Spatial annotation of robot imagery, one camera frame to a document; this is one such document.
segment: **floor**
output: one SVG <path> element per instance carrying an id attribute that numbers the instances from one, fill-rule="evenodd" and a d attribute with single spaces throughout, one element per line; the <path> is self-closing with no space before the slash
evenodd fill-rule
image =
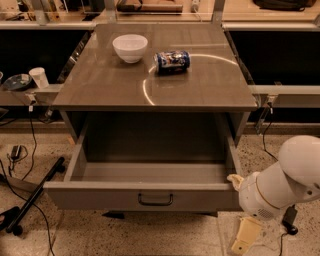
<path id="1" fill-rule="evenodd" d="M 27 148 L 28 156 L 16 164 L 13 176 L 21 178 L 31 166 L 34 148 L 29 123 L 0 127 L 0 159 L 7 171 L 7 153 L 15 144 Z M 37 148 L 34 167 L 27 181 L 39 183 L 56 160 L 63 156 L 65 165 L 70 160 L 73 144 L 70 135 L 55 124 L 37 126 L 34 124 Z M 280 145 L 293 136 L 280 135 L 288 129 L 267 134 L 266 145 L 277 155 Z M 262 136 L 245 134 L 238 146 L 242 168 L 245 174 L 261 171 L 273 163 L 273 159 L 263 151 Z M 62 180 L 57 174 L 56 180 Z M 17 192 L 28 197 L 26 192 Z M 23 201 L 15 196 L 6 185 L 0 185 L 0 212 L 14 206 L 22 206 Z M 239 227 L 243 212 L 219 212 L 218 217 L 184 213 L 127 213 L 125 219 L 102 216 L 103 211 L 63 211 L 57 209 L 46 193 L 36 204 L 43 210 L 50 227 L 51 243 L 56 256 L 84 255 L 185 255 L 185 256 L 227 256 Z M 283 256 L 320 255 L 320 202 L 297 205 L 298 215 L 295 225 L 299 228 L 296 236 L 282 239 Z M 280 255 L 283 227 L 280 219 L 263 222 L 260 236 L 245 254 L 247 256 Z M 38 209 L 31 207 L 20 223 L 23 234 L 14 236 L 4 230 L 0 232 L 1 256 L 47 256 L 49 249 L 45 220 Z"/>

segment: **can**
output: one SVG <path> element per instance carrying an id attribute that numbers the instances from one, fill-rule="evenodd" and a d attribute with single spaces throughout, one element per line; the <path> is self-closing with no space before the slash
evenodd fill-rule
<path id="1" fill-rule="evenodd" d="M 187 51 L 159 52 L 154 55 L 157 72 L 186 71 L 190 67 Z"/>

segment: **open drawer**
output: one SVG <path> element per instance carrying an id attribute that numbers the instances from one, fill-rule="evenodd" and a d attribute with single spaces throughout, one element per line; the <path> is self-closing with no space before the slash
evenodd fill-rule
<path id="1" fill-rule="evenodd" d="M 240 210 L 226 179 L 240 172 L 224 113 L 89 112 L 59 208 L 107 211 Z"/>

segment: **metal stand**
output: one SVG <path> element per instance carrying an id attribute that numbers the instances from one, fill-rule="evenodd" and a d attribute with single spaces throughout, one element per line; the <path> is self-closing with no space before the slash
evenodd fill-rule
<path id="1" fill-rule="evenodd" d="M 63 172 L 65 170 L 64 166 L 62 165 L 63 162 L 64 158 L 60 157 L 48 172 L 48 174 L 43 178 L 41 183 L 33 191 L 29 199 L 25 202 L 21 209 L 18 206 L 15 206 L 10 210 L 0 214 L 0 221 L 2 221 L 2 223 L 0 224 L 0 230 L 6 228 L 7 233 L 13 233 L 15 236 L 19 236 L 22 234 L 23 230 L 19 225 L 20 221 L 28 212 L 33 203 L 37 200 L 37 198 L 41 195 L 44 183 L 50 181 L 57 171 Z"/>

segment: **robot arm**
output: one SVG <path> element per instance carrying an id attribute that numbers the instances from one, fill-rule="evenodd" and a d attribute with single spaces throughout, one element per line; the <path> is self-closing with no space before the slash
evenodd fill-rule
<path id="1" fill-rule="evenodd" d="M 279 161 L 243 179 L 238 191 L 241 208 L 260 220 L 274 219 L 289 206 L 320 198 L 320 139 L 287 140 Z"/>

